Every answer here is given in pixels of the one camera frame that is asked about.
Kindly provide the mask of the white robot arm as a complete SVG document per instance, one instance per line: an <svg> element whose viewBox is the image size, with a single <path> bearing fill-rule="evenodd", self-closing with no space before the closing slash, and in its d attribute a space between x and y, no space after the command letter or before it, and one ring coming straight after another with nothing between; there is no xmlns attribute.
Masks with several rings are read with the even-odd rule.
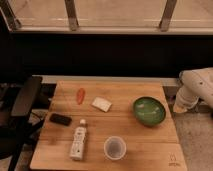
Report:
<svg viewBox="0 0 213 171"><path fill-rule="evenodd" d="M185 113L195 107L200 99L213 109L213 67L183 70L179 74L181 87L173 106L175 113Z"/></svg>

